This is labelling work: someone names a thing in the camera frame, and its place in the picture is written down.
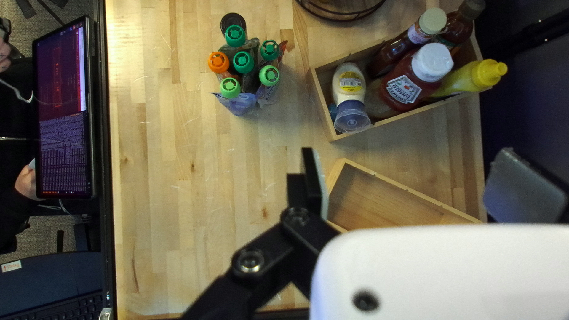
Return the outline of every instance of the heinz ketchup label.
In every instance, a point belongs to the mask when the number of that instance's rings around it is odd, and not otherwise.
[[[402,75],[387,82],[387,92],[397,101],[406,104],[415,102],[421,93],[421,88],[406,75]]]

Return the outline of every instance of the barcode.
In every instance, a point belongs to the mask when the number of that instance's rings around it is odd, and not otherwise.
[[[357,80],[340,80],[340,86],[343,87],[345,85],[349,85],[349,86],[353,86],[353,87],[359,87],[361,86],[361,81],[357,81]]]

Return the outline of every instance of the black jacket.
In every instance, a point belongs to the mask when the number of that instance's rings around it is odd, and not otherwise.
[[[33,86],[30,58],[14,60],[0,73],[5,82],[20,89],[29,98]],[[35,138],[37,120],[34,103],[16,98],[14,91],[0,83],[0,137]],[[18,174],[35,156],[35,143],[0,141],[0,253],[15,249],[15,235],[24,229],[30,211],[36,205],[14,188]]]

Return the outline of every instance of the wooden table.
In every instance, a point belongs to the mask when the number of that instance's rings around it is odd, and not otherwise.
[[[477,96],[328,143],[307,92],[308,66],[395,35],[427,8],[461,0],[387,0],[368,19],[331,23],[294,0],[107,0],[119,319],[177,317],[276,223],[286,173],[314,147],[485,219]],[[238,12],[248,36],[289,41],[279,103],[236,117],[205,61]],[[287,288],[267,307],[305,307]]]

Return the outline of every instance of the empty wooden crate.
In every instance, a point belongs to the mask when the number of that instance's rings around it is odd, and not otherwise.
[[[346,230],[482,223],[353,161],[340,158],[327,179],[328,220]]]
[[[322,61],[319,64],[314,64],[310,66],[310,68],[308,69],[308,73],[306,75],[308,88],[312,100],[315,102],[316,108],[318,109],[318,112],[320,114],[322,126],[326,134],[326,137],[328,138],[328,141],[335,141],[350,135],[348,133],[340,133],[336,131],[336,129],[334,129],[334,123],[328,111],[328,105],[334,103],[334,99],[332,97],[332,78],[334,75],[334,71],[336,70],[336,67],[344,62],[354,62],[360,67],[360,70],[364,71],[365,66],[371,61],[372,57],[381,47],[381,44],[384,41],[391,39],[392,37],[393,35],[375,41],[373,43],[370,43],[364,46],[363,48],[357,48],[351,52],[346,52],[345,54],[341,54],[334,58]],[[482,60],[482,54],[480,53],[480,49],[478,47],[474,34],[472,34],[470,39],[463,44],[460,51],[453,57],[453,60],[455,62],[454,69],[460,68],[463,65],[474,60]],[[365,75],[365,77],[366,77],[365,78],[366,83],[369,84],[371,82],[371,79],[368,78],[367,75]],[[398,114],[397,116],[390,117],[384,120],[371,118],[372,124],[366,130],[370,130],[375,127],[399,120],[401,118],[405,118],[420,112],[427,111],[437,106],[444,105],[448,102],[462,99],[466,95],[472,95],[472,94],[475,95],[477,93],[471,93],[471,92],[462,93],[460,95],[451,97],[449,99],[431,104],[426,104],[420,108],[402,114]]]

